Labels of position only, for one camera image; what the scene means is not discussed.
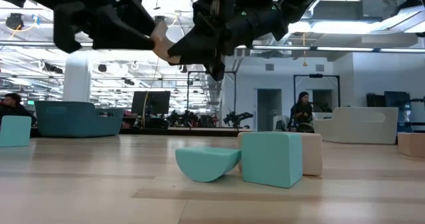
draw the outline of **woman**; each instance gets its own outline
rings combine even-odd
[[[291,119],[294,120],[292,127],[298,124],[309,124],[312,120],[313,107],[308,102],[308,93],[301,92],[298,96],[298,102],[291,108]]]

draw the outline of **beige foam block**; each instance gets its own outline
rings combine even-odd
[[[322,158],[322,138],[320,134],[301,134],[301,141],[303,145],[303,174],[304,175],[321,175],[323,172],[323,158]],[[242,147],[242,136],[244,133],[238,135],[238,148]],[[238,164],[239,170],[242,171],[242,161]]]
[[[153,52],[162,60],[170,62],[172,64],[179,64],[180,57],[168,55],[168,50],[174,45],[165,34],[167,33],[167,24],[164,21],[159,22],[154,28],[151,39],[155,43],[155,48],[153,48]]]
[[[425,134],[398,133],[398,151],[413,158],[425,158]]]

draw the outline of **foam cushion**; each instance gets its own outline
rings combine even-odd
[[[31,118],[4,116],[1,119],[0,147],[29,146]]]
[[[398,151],[413,158],[425,158],[425,134],[398,133]]]
[[[242,145],[242,136],[245,133],[239,133],[238,145]],[[303,174],[304,175],[321,175],[323,173],[322,158],[322,139],[320,134],[300,133],[303,146]],[[238,165],[242,171],[242,162]]]
[[[177,165],[193,181],[214,181],[232,170],[240,161],[240,150],[227,148],[179,148]]]
[[[242,135],[242,175],[245,181],[289,188],[302,178],[299,134],[252,132]]]

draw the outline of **ceiling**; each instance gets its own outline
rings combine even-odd
[[[322,0],[339,1],[352,4],[361,0]],[[191,0],[143,0],[142,5],[151,16],[163,15],[170,26],[167,36],[172,41],[178,41],[193,27]],[[25,27],[23,32],[14,32],[5,26],[10,13],[22,13]],[[34,15],[39,18],[39,25],[34,22]],[[52,41],[53,14],[42,5],[27,1],[24,9],[0,1],[0,40],[2,41]],[[393,35],[394,42],[388,42]],[[292,45],[314,45],[327,47],[364,46],[375,47],[408,47],[417,38],[413,34],[383,34],[373,35],[341,35],[308,32],[288,35],[284,42]],[[80,42],[91,42],[84,33],[79,33],[76,39]],[[263,43],[274,45],[274,39],[263,39]],[[46,71],[45,64],[54,65],[65,71],[68,55],[58,49],[39,49],[36,47],[0,47],[0,92],[20,91],[29,100],[61,100],[63,76]],[[182,73],[178,66],[170,66],[159,60],[151,51],[88,51],[96,57],[92,64],[91,99],[97,106],[131,107],[133,91],[137,90],[170,90],[172,99],[171,110],[183,111],[187,105],[187,73]],[[326,57],[332,61],[335,53],[293,51],[284,57],[297,59],[314,56]],[[227,71],[236,70],[237,58],[227,59]],[[100,72],[99,64],[106,64],[107,71]],[[187,67],[191,71],[204,71],[201,65]],[[123,78],[134,82],[134,85],[124,83]],[[189,88],[189,106],[191,110],[200,112],[216,112],[220,102],[221,84],[216,83],[205,74],[192,74],[193,85]]]

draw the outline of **wall vent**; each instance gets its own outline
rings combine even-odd
[[[325,72],[325,65],[324,64],[317,64],[316,65],[316,72]]]
[[[266,71],[274,71],[274,64],[266,64]]]

